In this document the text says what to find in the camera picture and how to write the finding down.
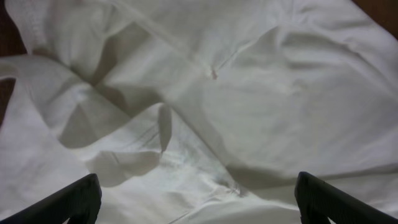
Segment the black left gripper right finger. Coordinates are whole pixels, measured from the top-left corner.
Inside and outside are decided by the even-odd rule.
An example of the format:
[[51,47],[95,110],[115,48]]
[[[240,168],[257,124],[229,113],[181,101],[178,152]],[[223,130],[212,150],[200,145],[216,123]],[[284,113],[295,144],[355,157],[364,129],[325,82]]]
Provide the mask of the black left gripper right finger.
[[302,224],[397,224],[396,218],[308,172],[298,174],[294,195]]

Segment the white t-shirt with robot print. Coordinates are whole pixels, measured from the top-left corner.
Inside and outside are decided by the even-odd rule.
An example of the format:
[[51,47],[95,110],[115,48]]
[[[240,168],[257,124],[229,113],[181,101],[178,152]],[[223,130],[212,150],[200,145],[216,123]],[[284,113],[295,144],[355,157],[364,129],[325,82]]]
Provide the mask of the white t-shirt with robot print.
[[298,223],[301,171],[397,216],[397,40],[351,1],[5,7],[2,218],[95,173],[98,223]]

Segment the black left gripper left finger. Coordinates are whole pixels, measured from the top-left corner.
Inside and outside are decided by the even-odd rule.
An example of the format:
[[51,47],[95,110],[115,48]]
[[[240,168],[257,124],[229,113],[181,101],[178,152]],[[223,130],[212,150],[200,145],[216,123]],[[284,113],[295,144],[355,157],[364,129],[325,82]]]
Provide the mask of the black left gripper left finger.
[[1,220],[1,224],[95,224],[101,207],[96,174],[88,174],[43,200]]

